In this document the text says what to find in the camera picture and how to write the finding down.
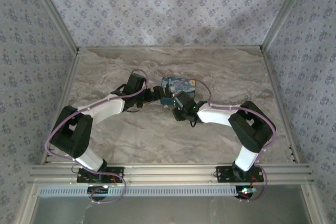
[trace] black mounting plate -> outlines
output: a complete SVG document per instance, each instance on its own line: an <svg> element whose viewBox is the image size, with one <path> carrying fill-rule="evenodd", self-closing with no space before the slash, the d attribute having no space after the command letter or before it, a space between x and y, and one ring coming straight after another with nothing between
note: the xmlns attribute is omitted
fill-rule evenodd
<svg viewBox="0 0 336 224"><path fill-rule="evenodd" d="M254 183L264 182L262 170L259 167L252 166L247 172L244 181L237 180L233 174L232 166L217 166L214 176L218 183Z"/></svg>
<svg viewBox="0 0 336 224"><path fill-rule="evenodd" d="M105 173L116 173L121 177L124 177L124 167L112 167L108 166L104 169ZM118 177L114 177L117 184L122 184L122 180ZM77 183L103 183L103 184L114 184L113 176L103 175L102 179L99 180L98 176L80 168L77 175Z"/></svg>

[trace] small box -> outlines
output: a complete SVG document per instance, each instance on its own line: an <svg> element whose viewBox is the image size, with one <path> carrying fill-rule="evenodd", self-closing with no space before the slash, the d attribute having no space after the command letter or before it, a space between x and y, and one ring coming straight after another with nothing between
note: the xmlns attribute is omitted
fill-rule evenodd
<svg viewBox="0 0 336 224"><path fill-rule="evenodd" d="M174 100L172 94L184 91L186 92L192 99L195 98L195 88L196 88L196 81L189 80L184 82L182 85L181 82L185 81L184 78L176 78L176 77L163 77L161 82L161 87L163 88L166 97L161 98L162 105L174 105Z"/></svg>

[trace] patterned wallpaper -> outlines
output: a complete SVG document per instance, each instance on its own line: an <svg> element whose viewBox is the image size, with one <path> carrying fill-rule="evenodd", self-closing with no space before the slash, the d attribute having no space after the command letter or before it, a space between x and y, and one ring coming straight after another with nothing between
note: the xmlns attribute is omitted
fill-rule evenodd
<svg viewBox="0 0 336 224"><path fill-rule="evenodd" d="M0 0L0 223L40 162L72 60L39 0Z"/></svg>
<svg viewBox="0 0 336 224"><path fill-rule="evenodd" d="M298 150L336 223L336 0L297 0L270 47Z"/></svg>
<svg viewBox="0 0 336 224"><path fill-rule="evenodd" d="M260 45L283 0L53 0L79 47Z"/></svg>

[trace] wire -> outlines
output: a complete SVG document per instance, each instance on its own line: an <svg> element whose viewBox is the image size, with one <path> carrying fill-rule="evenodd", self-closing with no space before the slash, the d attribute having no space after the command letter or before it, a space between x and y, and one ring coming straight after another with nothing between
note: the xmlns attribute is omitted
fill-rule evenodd
<svg viewBox="0 0 336 224"><path fill-rule="evenodd" d="M114 176L112 176L112 177L113 177L114 184L117 184L117 181L115 180L115 177Z"/></svg>
<svg viewBox="0 0 336 224"><path fill-rule="evenodd" d="M141 106L138 110L126 110L126 112L129 112L129 113L137 113L139 112L140 110L142 110L143 106Z"/></svg>
<svg viewBox="0 0 336 224"><path fill-rule="evenodd" d="M74 167L75 167L75 166L76 166L76 165L73 165L73 166L71 167L71 171L72 171L72 173L78 174L78 173L74 172Z"/></svg>
<svg viewBox="0 0 336 224"><path fill-rule="evenodd" d="M95 107L97 107L97 106L99 106L99 105L101 105L101 104L104 104L104 103L110 102L110 101L112 101L112 100L115 100L115 99L122 99L122 98L134 97L134 96L140 94L142 91L144 91L144 90L147 88L147 85L148 85L148 83L149 83L148 75L147 75L147 73L146 73L145 71L143 71L143 70L141 70L141 69L134 69L134 70L131 72L131 74L134 73L134 72L136 72L136 71L140 71L140 72L144 73L145 76L146 76L146 82L145 82L145 85L142 87L141 90L139 90L138 92L136 92L136 93L134 93L134 94L123 95L123 96L120 96L120 97L116 96L116 97L112 97L112 98L104 99L104 100L102 100L102 101L98 101L98 102L92 104L91 106L89 106L89 107L87 107L87 108L81 109L81 110L79 110L79 111L77 111L77 112L75 112L75 113L69 115L67 118L65 118L59 125L57 125L57 126L53 129L53 131L52 131L51 134L48 136L48 139L47 139L47 141L46 141L46 143L45 143L45 145L44 145L44 148L45 148L46 152L47 152L49 155L53 155L53 156L56 156L56 157L61 157L61 158L65 158L65 159L70 160L70 161L74 161L75 164L79 165L80 167L82 167L83 169L87 170L87 171L90 172L90 173L98 174L98 175L111 175L111 176L115 176L115 177L121 179L121 181L122 181L122 183L123 183L123 185L124 185L123 190L122 190L122 194L121 194L118 198L116 198L116 199L114 199L114 200L109 200L109 201L95 201L95 200L93 200L93 199L91 198L91 201L94 202L94 203L97 203L97 204L107 204L107 203L112 203L112 202L116 202L116 201L118 201L119 199L121 199L121 198L123 197L123 195L126 193L126 181L124 180L124 178L123 178L122 176L120 176L119 174L116 174L116 173L106 173L106 172L98 172L98 171L92 170L92 169L90 169L90 168L88 168L88 167L83 166L83 165L80 164L78 161L76 161L75 159L73 159L73 158L71 158L71 157L69 157L69 156L59 155L59 154L57 154L57 153L55 153L55 152L52 152L52 151L49 149L49 143L50 143L51 139L54 137L54 135L56 134L56 132L57 132L57 131L58 131L64 124L66 124L70 119L74 118L76 115L78 115L78 114L80 114L80 113L82 113L82 112L84 112L84 111L88 111L88 110L90 110L90 109L93 109L93 108L95 108Z"/></svg>
<svg viewBox="0 0 336 224"><path fill-rule="evenodd" d="M257 184L257 189L259 189L259 181L254 176L252 176L252 175L251 175L251 179L255 180L258 183Z"/></svg>
<svg viewBox="0 0 336 224"><path fill-rule="evenodd" d="M126 86L126 84L122 84L122 85L120 85L119 87L117 87L117 90L121 90L123 87L125 87Z"/></svg>

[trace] marble tabletop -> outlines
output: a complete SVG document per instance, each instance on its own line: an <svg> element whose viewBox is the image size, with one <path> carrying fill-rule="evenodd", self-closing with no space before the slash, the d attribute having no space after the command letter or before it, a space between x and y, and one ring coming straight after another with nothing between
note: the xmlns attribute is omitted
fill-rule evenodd
<svg viewBox="0 0 336 224"><path fill-rule="evenodd" d="M258 47L81 49L69 104L86 105L127 82L130 72L148 73L149 87L164 76L206 82L217 104L252 100L277 127L278 140L262 163L287 163L290 151L271 84ZM195 100L208 93L196 84ZM137 113L121 113L95 125L90 147L108 163L232 163L241 143L232 128L177 122L160 102Z"/></svg>

